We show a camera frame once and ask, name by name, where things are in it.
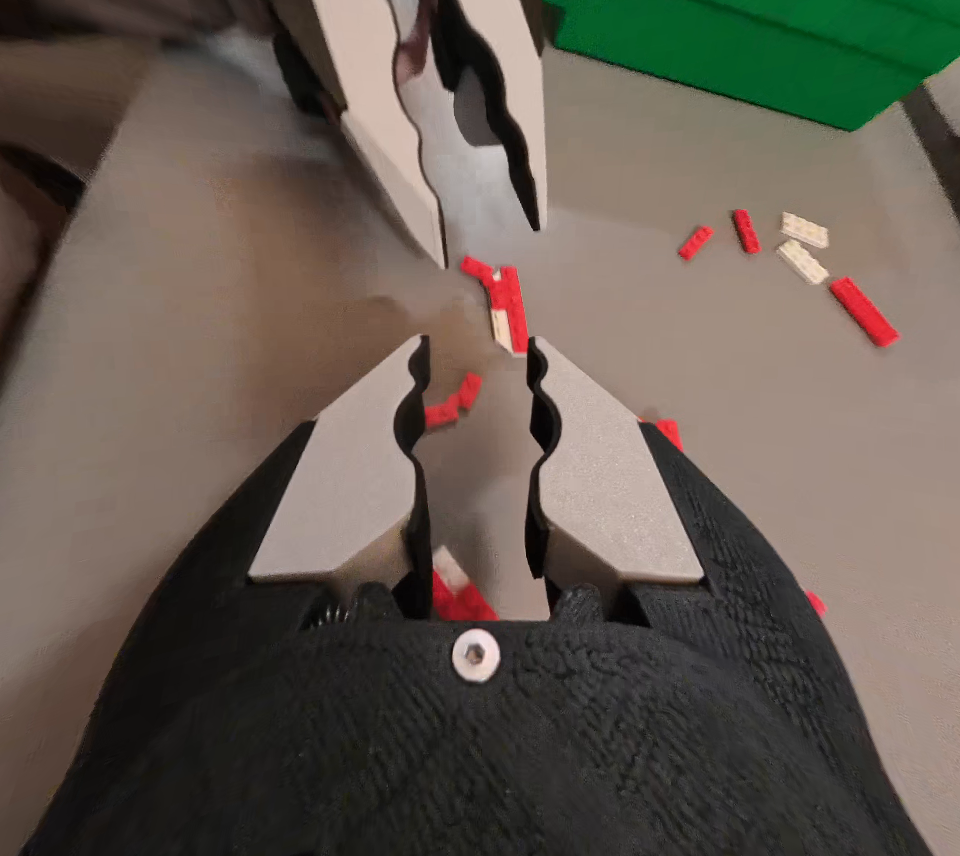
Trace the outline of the white lego plate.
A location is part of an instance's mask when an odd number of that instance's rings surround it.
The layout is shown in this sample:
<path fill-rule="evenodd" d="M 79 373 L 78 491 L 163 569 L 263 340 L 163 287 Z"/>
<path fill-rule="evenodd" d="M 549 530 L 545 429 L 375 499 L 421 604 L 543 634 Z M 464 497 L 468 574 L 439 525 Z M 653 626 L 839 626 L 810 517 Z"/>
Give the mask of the white lego plate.
<path fill-rule="evenodd" d="M 830 247 L 830 231 L 826 226 L 813 222 L 797 214 L 783 212 L 780 231 L 786 238 L 801 245 L 824 250 Z"/>
<path fill-rule="evenodd" d="M 775 251 L 810 286 L 821 286 L 830 277 L 822 263 L 796 239 L 788 238 Z"/>

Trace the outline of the long red lego plate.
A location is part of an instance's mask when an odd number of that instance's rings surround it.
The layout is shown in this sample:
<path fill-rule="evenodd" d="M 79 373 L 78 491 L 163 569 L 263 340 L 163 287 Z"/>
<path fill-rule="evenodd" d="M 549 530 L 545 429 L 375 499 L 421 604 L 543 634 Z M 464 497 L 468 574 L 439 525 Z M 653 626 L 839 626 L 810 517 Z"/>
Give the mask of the long red lego plate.
<path fill-rule="evenodd" d="M 900 332 L 850 277 L 830 282 L 829 291 L 848 316 L 869 338 L 872 345 L 888 348 L 900 338 Z"/>

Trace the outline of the red and white lego assembly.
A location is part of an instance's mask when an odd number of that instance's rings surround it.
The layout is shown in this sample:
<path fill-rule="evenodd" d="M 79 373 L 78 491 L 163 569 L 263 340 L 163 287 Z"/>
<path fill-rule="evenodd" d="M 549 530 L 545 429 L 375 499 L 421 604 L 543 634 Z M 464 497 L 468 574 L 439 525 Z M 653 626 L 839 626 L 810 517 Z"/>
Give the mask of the red and white lego assembly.
<path fill-rule="evenodd" d="M 517 268 L 512 265 L 493 267 L 474 257 L 465 256 L 460 269 L 477 280 L 486 291 L 490 328 L 495 342 L 513 358 L 525 358 L 530 336 Z"/>

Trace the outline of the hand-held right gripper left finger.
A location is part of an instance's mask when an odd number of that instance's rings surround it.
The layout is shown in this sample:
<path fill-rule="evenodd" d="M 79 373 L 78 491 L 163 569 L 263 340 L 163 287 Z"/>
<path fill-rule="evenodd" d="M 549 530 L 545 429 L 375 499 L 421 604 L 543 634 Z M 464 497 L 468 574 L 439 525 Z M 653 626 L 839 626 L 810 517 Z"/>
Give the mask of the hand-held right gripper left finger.
<path fill-rule="evenodd" d="M 316 416 L 248 569 L 252 581 L 319 582 L 342 601 L 381 583 L 409 618 L 429 618 L 433 550 L 414 450 L 430 377 L 430 340 L 417 334 Z"/>

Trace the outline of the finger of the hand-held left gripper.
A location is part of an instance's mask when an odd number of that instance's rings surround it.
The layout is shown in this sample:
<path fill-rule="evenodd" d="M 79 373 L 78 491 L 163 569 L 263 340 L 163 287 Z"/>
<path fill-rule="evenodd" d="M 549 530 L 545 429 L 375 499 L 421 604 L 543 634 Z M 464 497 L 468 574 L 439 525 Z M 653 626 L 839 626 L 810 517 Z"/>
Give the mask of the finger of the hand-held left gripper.
<path fill-rule="evenodd" d="M 420 130 L 396 80 L 401 35 L 392 0 L 311 0 L 345 107 L 340 128 L 414 243 L 449 267 L 442 205 L 425 172 Z"/>
<path fill-rule="evenodd" d="M 472 74 L 486 127 L 505 154 L 514 195 L 534 231 L 547 219 L 543 44 L 522 0 L 437 0 L 434 47 L 450 91 Z"/>

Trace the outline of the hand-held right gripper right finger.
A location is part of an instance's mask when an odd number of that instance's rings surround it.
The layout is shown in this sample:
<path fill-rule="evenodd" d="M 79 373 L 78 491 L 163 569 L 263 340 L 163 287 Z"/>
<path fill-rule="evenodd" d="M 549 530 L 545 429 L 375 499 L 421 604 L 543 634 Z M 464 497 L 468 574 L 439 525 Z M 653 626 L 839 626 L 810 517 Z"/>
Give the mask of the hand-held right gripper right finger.
<path fill-rule="evenodd" d="M 531 473 L 525 550 L 550 612 L 565 591 L 599 594 L 603 615 L 633 585 L 702 584 L 705 572 L 637 417 L 541 336 L 530 339 Z"/>

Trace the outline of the large red white lego assembly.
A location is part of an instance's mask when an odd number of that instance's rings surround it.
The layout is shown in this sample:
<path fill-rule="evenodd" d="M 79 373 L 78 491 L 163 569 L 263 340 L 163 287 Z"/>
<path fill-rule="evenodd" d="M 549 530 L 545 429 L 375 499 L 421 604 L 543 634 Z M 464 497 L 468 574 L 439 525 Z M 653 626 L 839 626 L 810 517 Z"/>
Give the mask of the large red white lego assembly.
<path fill-rule="evenodd" d="M 433 553 L 433 606 L 449 622 L 499 621 L 497 611 L 446 546 Z"/>

